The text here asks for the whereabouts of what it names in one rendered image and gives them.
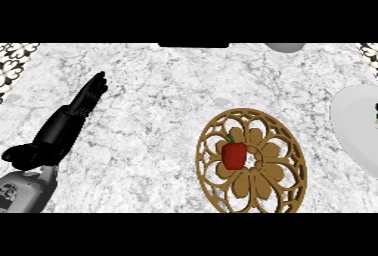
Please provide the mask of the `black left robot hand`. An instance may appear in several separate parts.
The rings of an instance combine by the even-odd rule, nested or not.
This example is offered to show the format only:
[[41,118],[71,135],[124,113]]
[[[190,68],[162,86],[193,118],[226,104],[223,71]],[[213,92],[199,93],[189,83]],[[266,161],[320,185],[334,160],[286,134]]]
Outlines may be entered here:
[[62,105],[52,114],[32,142],[13,146],[4,151],[1,159],[10,162],[18,170],[28,171],[59,164],[106,90],[105,72],[99,72],[83,86],[71,103]]

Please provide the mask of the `brown openwork round placemat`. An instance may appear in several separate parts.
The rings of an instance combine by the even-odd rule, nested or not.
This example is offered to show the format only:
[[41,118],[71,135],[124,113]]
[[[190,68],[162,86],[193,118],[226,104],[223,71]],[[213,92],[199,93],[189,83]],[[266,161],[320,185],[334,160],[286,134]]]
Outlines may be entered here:
[[[221,161],[227,134],[247,145],[241,170],[227,170]],[[220,212],[298,210],[307,188],[304,155],[288,128],[264,112],[236,108],[211,119],[198,139],[195,165],[204,195]]]

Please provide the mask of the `white plate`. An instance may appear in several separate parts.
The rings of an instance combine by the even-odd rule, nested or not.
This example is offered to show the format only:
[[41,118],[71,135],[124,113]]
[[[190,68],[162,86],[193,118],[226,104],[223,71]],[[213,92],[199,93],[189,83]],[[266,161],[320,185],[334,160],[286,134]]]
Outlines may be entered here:
[[343,148],[365,171],[378,179],[378,86],[344,88],[332,99],[331,123]]

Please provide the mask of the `black white patterned tile panel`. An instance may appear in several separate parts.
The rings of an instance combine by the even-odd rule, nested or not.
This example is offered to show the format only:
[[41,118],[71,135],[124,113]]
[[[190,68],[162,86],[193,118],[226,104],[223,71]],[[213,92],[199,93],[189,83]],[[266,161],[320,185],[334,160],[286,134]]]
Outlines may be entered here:
[[371,67],[374,77],[378,79],[378,43],[360,43],[359,51]]
[[38,43],[0,43],[0,104],[10,94],[24,65],[38,46]]

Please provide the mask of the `red bell pepper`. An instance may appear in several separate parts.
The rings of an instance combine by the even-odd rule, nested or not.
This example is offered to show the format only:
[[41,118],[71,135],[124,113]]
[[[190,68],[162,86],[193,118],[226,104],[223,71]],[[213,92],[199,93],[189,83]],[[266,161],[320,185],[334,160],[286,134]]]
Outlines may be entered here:
[[241,170],[247,161],[247,145],[236,142],[230,134],[229,142],[221,147],[221,161],[227,170]]

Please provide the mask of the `black appliance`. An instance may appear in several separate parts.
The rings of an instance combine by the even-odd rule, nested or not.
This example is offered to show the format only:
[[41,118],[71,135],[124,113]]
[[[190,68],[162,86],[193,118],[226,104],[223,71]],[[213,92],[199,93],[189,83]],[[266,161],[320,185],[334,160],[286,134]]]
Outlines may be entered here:
[[229,43],[189,43],[189,42],[161,42],[158,43],[159,47],[168,47],[168,48],[227,48]]

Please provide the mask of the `grey rounded object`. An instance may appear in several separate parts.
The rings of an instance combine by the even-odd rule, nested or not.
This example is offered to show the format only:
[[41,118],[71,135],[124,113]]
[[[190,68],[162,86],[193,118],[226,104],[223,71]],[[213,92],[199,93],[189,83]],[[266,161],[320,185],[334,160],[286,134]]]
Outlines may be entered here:
[[304,47],[304,43],[267,43],[267,47],[282,53],[294,53]]

